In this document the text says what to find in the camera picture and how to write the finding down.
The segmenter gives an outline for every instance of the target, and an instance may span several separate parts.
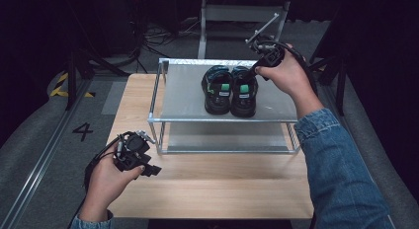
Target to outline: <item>denim sleeve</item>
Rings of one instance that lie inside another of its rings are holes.
[[[386,202],[333,113],[308,114],[294,128],[305,154],[316,228],[393,228]]]
[[[82,221],[76,215],[71,222],[71,229],[113,229],[114,228],[114,214],[108,211],[108,221],[104,222],[87,222]]]

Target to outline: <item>gray floor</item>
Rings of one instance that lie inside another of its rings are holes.
[[[281,40],[292,43],[308,59],[317,47],[329,23],[286,23]],[[253,35],[255,28],[243,29],[237,24],[214,24],[209,26],[207,58],[211,59],[257,59],[244,39]],[[199,45],[198,28],[192,34],[175,39],[166,45],[155,46],[171,58],[197,58]],[[139,58],[148,72],[155,72],[161,55],[144,50]],[[121,60],[124,56],[109,59]],[[137,63],[123,70],[143,72]],[[50,93],[58,78],[50,82]],[[74,110],[65,112],[66,98],[51,97],[49,102],[33,113],[0,150],[0,222],[6,219],[11,228],[65,228],[84,195],[83,171],[90,159],[105,145],[115,118],[126,78],[101,71],[85,85],[95,98],[82,98]],[[334,109],[335,84],[320,87],[322,102]],[[419,225],[418,204],[404,183],[395,173],[380,145],[367,115],[348,80],[344,104],[345,117],[342,123],[352,133],[364,157],[373,179],[391,208],[391,218],[396,228],[417,228]],[[65,120],[65,127],[55,129]],[[73,130],[89,123],[92,133],[82,141],[81,133]],[[51,137],[57,136],[52,149],[47,149]],[[48,161],[44,159],[49,153]],[[43,165],[32,191],[22,191],[36,166]],[[10,211],[21,207],[21,210]],[[293,220],[293,228],[308,228],[308,220]],[[117,219],[117,228],[147,228],[147,219]]]

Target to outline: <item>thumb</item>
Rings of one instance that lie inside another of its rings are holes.
[[[134,179],[137,179],[144,170],[145,170],[145,167],[141,165],[127,171],[126,174],[128,175],[130,180],[134,180]]]
[[[264,66],[257,66],[255,68],[255,72],[263,77],[271,78],[272,72],[274,68],[271,67],[264,67]]]

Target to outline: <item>metal shelf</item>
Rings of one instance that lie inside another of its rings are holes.
[[[240,118],[212,115],[204,108],[201,80],[212,66],[247,66],[252,60],[166,59],[159,60],[148,117],[157,150],[170,153],[286,153],[295,154],[292,124],[296,119],[293,100],[272,82],[258,78],[256,114]],[[157,93],[164,92],[161,100]],[[156,110],[157,102],[162,109]],[[157,137],[155,124],[160,123]]]

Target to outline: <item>wooden tabletop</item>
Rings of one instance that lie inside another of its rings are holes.
[[[151,135],[147,118],[154,81],[155,75],[130,75],[108,142],[126,131],[142,129]],[[161,104],[156,104],[156,109],[159,108]],[[152,157],[149,164],[161,167],[162,171],[158,176],[139,177],[131,182],[110,206],[116,217],[294,219],[312,216],[302,151],[296,155],[159,155],[151,145],[147,154]]]

